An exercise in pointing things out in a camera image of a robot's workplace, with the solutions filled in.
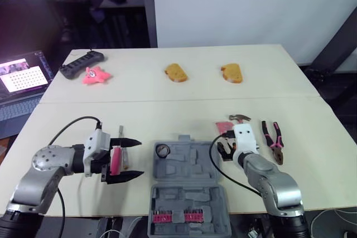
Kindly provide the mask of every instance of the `black remote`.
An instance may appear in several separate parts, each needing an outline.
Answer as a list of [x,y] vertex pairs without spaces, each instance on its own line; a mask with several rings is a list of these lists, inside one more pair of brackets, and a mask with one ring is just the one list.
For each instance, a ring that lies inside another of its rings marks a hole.
[[98,51],[91,50],[70,64],[62,65],[59,70],[65,78],[73,79],[79,71],[99,61],[104,61],[104,55]]

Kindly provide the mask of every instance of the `gray tool case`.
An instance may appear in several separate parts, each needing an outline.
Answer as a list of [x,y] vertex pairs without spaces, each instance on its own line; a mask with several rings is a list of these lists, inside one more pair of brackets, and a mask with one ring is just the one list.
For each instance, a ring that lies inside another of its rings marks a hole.
[[[169,147],[167,156],[157,155],[161,145]],[[150,238],[231,237],[225,192],[218,185],[209,146],[210,142],[195,142],[189,135],[180,135],[178,142],[155,144],[153,175],[159,183],[151,189]],[[217,150],[212,153],[218,163]]]

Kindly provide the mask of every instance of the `pink object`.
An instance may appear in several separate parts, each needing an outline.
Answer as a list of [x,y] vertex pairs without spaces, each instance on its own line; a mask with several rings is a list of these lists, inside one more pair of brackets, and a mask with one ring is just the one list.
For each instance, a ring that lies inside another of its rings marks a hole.
[[85,71],[87,74],[83,78],[83,84],[103,83],[106,79],[111,77],[110,73],[104,72],[99,66],[92,69],[87,67]]
[[159,214],[153,215],[152,223],[170,223],[172,222],[172,215],[171,214]]
[[120,164],[122,162],[122,149],[121,147],[114,148],[112,163],[110,165],[110,175],[120,174]]
[[219,134],[226,133],[227,131],[233,129],[233,123],[232,122],[217,122],[216,126],[218,128]]
[[203,222],[203,213],[185,213],[185,222]]

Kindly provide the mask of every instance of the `white table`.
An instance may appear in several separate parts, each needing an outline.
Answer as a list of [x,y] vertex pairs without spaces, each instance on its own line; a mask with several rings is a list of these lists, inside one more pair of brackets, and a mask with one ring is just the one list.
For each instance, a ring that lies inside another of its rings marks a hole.
[[[121,103],[40,104],[16,139],[0,166],[0,211],[26,173],[34,153],[69,121],[83,115],[97,116],[103,131],[113,137],[124,125],[126,137],[143,144],[129,148],[132,168],[145,171],[140,177],[123,184],[106,185],[99,175],[83,179],[82,174],[64,177],[60,189],[68,216],[146,215],[149,211],[153,145],[158,140],[177,140],[179,134],[190,134],[196,140],[213,140],[217,136],[214,122],[226,121],[229,114],[245,114],[260,144],[260,152],[272,161],[265,145],[260,121],[279,122],[285,147],[281,171],[289,173],[299,184],[306,210],[357,204],[357,146],[320,97],[252,98],[237,100],[147,101]],[[57,140],[59,145],[83,142],[93,131],[94,122],[82,121],[70,127]],[[232,162],[223,170],[247,184],[242,171]],[[228,197],[230,213],[265,211],[262,200],[225,178],[220,180]],[[60,216],[58,197],[48,212]]]
[[[281,45],[98,50],[107,60],[99,63],[113,77],[105,84],[84,85],[79,78],[56,75],[42,103],[113,101],[167,101],[319,96]],[[85,55],[73,50],[65,64]],[[169,80],[164,73],[178,63],[189,79]],[[240,65],[243,82],[232,84],[220,68]]]

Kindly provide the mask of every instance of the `toast slice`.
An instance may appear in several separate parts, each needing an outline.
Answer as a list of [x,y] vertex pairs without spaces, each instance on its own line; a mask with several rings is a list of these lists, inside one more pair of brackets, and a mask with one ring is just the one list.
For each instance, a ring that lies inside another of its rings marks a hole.
[[188,79],[183,69],[178,64],[170,64],[165,73],[173,82],[184,82]]
[[238,64],[227,64],[221,67],[223,77],[231,83],[241,83],[243,81],[242,73]]

